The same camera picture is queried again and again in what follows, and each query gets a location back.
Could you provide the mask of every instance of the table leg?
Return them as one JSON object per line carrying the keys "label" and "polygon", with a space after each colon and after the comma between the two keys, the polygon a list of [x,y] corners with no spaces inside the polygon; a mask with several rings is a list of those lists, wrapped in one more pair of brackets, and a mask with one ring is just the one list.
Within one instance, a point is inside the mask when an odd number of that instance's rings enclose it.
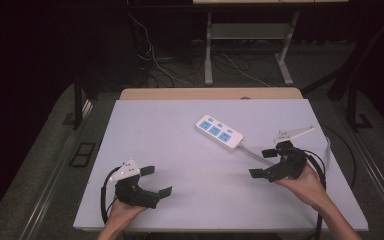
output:
{"label": "table leg", "polygon": [[291,23],[288,27],[288,30],[286,32],[286,36],[284,38],[283,48],[280,51],[280,53],[275,54],[277,64],[279,65],[280,73],[282,74],[283,80],[285,81],[286,85],[292,85],[293,84],[291,75],[289,74],[288,68],[286,67],[285,56],[286,56],[286,52],[288,51],[289,44],[291,43],[292,36],[294,34],[294,31],[295,31],[295,26],[296,26],[296,23],[298,21],[298,16],[299,16],[299,12],[294,12],[294,14],[292,15]]}
{"label": "table leg", "polygon": [[205,50],[205,85],[213,85],[213,71],[211,69],[211,12],[208,13],[207,19],[207,47]]}

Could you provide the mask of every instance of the white table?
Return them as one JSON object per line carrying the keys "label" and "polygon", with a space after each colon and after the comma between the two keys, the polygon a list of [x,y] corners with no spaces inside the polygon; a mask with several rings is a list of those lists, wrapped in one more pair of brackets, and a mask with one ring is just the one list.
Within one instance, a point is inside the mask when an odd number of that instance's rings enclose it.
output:
{"label": "white table", "polygon": [[[273,139],[279,130],[314,126],[314,131],[294,139],[293,144],[315,152],[324,161],[329,155],[329,195],[356,230],[368,229],[333,154],[326,148],[327,141],[311,106],[304,99],[118,101],[74,227],[84,230],[103,227],[100,188],[113,168],[133,158],[140,167],[156,166],[155,173],[142,177],[139,186],[149,191],[173,186],[173,192],[156,209],[142,213],[128,231],[314,229],[317,213],[312,208],[283,187],[251,178],[248,169],[266,168],[266,165],[241,149],[230,153],[195,130],[195,123],[204,114],[244,134],[246,146],[257,153],[274,147]],[[107,205],[113,196],[114,183],[107,187]]]}

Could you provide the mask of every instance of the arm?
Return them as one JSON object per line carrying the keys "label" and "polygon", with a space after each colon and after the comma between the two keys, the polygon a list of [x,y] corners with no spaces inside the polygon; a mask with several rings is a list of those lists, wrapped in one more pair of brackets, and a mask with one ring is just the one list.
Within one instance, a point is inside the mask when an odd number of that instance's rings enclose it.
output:
{"label": "arm", "polygon": [[320,213],[334,239],[361,239],[323,189],[317,174],[306,165],[298,179],[276,182],[291,190],[301,201]]}
{"label": "arm", "polygon": [[110,216],[98,236],[98,240],[114,240],[126,229],[139,213],[145,211],[145,207],[129,206],[116,199],[112,205]]}

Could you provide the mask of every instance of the power strip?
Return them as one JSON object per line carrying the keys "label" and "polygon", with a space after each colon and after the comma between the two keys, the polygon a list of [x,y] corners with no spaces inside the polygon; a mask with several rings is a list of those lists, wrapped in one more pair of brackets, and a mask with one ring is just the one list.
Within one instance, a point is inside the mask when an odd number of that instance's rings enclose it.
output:
{"label": "power strip", "polygon": [[242,134],[210,115],[203,116],[195,124],[195,128],[198,132],[229,152],[233,152],[244,138]]}

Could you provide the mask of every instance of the cable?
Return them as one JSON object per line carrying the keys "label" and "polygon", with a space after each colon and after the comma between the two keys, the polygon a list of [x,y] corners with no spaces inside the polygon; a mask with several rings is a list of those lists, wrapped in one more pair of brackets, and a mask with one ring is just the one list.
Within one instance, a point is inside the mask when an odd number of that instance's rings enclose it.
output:
{"label": "cable", "polygon": [[241,142],[239,145],[238,145],[239,148],[242,148],[243,150],[245,150],[247,153],[249,153],[250,155],[252,155],[253,157],[255,157],[256,159],[260,160],[261,162],[264,162],[265,164],[269,165],[269,166],[272,166],[274,165],[274,163],[270,162],[269,160],[265,159],[264,157],[252,152],[251,150],[249,150],[248,148],[245,147],[245,143],[244,142]]}
{"label": "cable", "polygon": [[160,86],[159,86],[159,84],[158,84],[158,80],[157,80],[154,76],[152,76],[152,75],[149,75],[149,74],[148,74],[148,76],[149,76],[149,78],[154,79],[155,84],[156,84],[156,87],[159,88]]}
{"label": "cable", "polygon": [[326,137],[326,141],[327,141],[327,147],[326,147],[326,169],[329,169],[329,166],[330,166],[330,139],[328,137]]}
{"label": "cable", "polygon": [[[320,166],[317,164],[317,161],[313,158],[311,155],[307,155],[307,160],[313,165],[313,167],[316,169],[317,174],[319,175],[320,183],[322,184],[324,190],[326,191],[326,176],[323,173]],[[322,230],[322,221],[323,218],[320,215],[320,213],[317,214],[317,224],[316,224],[316,232],[315,234],[312,234],[308,239],[312,238],[315,235],[315,239],[319,240],[321,236],[321,230]]]}
{"label": "cable", "polygon": [[168,78],[171,82],[171,86],[169,86],[168,84],[166,84],[162,79],[158,78],[160,76],[153,76],[151,74],[149,74],[149,77],[154,79],[156,82],[157,82],[157,87],[158,87],[158,82],[161,83],[164,87],[167,87],[167,88],[174,88],[174,81],[173,79],[171,79],[170,77]]}
{"label": "cable", "polygon": [[311,152],[311,151],[308,151],[308,150],[303,150],[304,152],[306,152],[306,153],[310,153],[310,154],[312,154],[313,156],[316,156],[317,157],[317,159],[319,160],[319,162],[322,164],[322,166],[323,166],[323,174],[325,174],[326,175],[326,166],[325,166],[325,164],[324,164],[324,162],[322,161],[322,159],[319,157],[319,156],[317,156],[317,154],[315,154],[315,153],[313,153],[313,152]]}
{"label": "cable", "polygon": [[138,22],[138,21],[137,21],[137,20],[136,20],[130,13],[128,13],[127,15],[130,17],[130,19],[132,19],[136,24],[138,24],[139,26],[141,26],[141,27],[145,30],[145,36],[146,36],[146,39],[147,39],[147,41],[148,41],[148,43],[149,43],[149,50],[148,50],[147,54],[148,54],[148,53],[151,53],[151,59],[153,60],[155,66],[157,66],[161,71],[163,71],[163,72],[164,72],[167,76],[169,76],[171,79],[176,80],[176,81],[178,81],[178,82],[180,82],[180,83],[189,85],[190,87],[195,87],[195,84],[194,84],[193,82],[191,83],[191,82],[187,82],[187,81],[182,81],[182,80],[180,80],[179,78],[176,78],[176,77],[170,75],[166,70],[164,70],[164,68],[162,68],[162,67],[160,66],[160,64],[158,64],[158,61],[157,61],[157,59],[155,58],[155,49],[154,49],[154,46],[152,45],[151,41],[149,40],[148,29],[147,29],[145,26],[143,26],[141,23],[139,23],[139,22]]}
{"label": "cable", "polygon": [[104,223],[107,223],[108,220],[108,214],[107,214],[107,208],[105,207],[106,204],[106,195],[107,195],[107,183],[110,177],[118,170],[120,167],[116,167],[108,174],[107,178],[105,178],[104,185],[101,187],[101,216]]}
{"label": "cable", "polygon": [[111,206],[114,204],[115,200],[118,200],[118,198],[115,197],[114,200],[111,202],[111,204],[108,206],[108,208],[107,208],[107,215],[108,215],[108,211],[110,210]]}
{"label": "cable", "polygon": [[232,75],[232,76],[238,76],[238,75],[240,75],[241,73],[239,73],[238,71],[235,71],[235,72],[228,72],[228,71],[226,71],[226,70],[224,70],[224,69],[222,69],[220,66],[219,66],[219,64],[221,64],[221,65],[225,65],[225,66],[227,66],[225,63],[223,63],[223,62],[221,62],[221,61],[219,61],[217,58],[215,58],[215,57],[211,57],[211,63],[220,71],[220,72],[222,72],[222,73],[225,73],[225,74],[228,74],[228,75]]}
{"label": "cable", "polygon": [[264,85],[266,85],[267,87],[270,87],[271,88],[271,86],[270,85],[268,85],[267,83],[265,83],[265,82],[263,82],[263,81],[261,81],[261,80],[258,80],[258,79],[256,79],[256,78],[254,78],[254,77],[251,77],[251,76],[249,76],[248,74],[246,74],[246,73],[244,73],[228,56],[226,56],[226,55],[224,55],[224,54],[220,54],[221,56],[223,56],[223,57],[225,57],[227,60],[229,60],[231,63],[232,63],[232,65],[233,66],[235,66],[235,68],[238,70],[238,72],[240,72],[242,75],[244,75],[245,77],[248,77],[248,78],[250,78],[250,79],[252,79],[252,80],[255,80],[255,81],[257,81],[257,82],[260,82],[260,83],[262,83],[262,84],[264,84]]}
{"label": "cable", "polygon": [[351,183],[350,183],[350,188],[354,188],[354,185],[355,185],[355,180],[357,178],[357,161],[355,159],[355,156],[354,156],[354,152],[352,151],[350,145],[347,143],[347,141],[345,141],[345,139],[339,135],[337,132],[335,132],[333,129],[327,127],[326,125],[323,125],[323,124],[320,124],[321,127],[329,130],[331,133],[333,133],[334,135],[336,135],[344,144],[345,146],[347,147],[349,153],[351,154],[351,159],[352,159],[352,162],[353,162],[353,175],[352,175],[352,180],[351,180]]}
{"label": "cable", "polygon": [[202,59],[202,61],[200,61],[200,64],[196,70],[194,70],[190,73],[183,73],[183,74],[177,73],[177,72],[173,71],[172,69],[169,69],[169,68],[164,67],[164,66],[162,66],[162,68],[166,69],[167,71],[170,71],[171,73],[173,73],[174,75],[176,75],[178,77],[187,77],[187,76],[193,76],[193,75],[197,74],[201,70],[203,65],[204,65],[204,59]]}

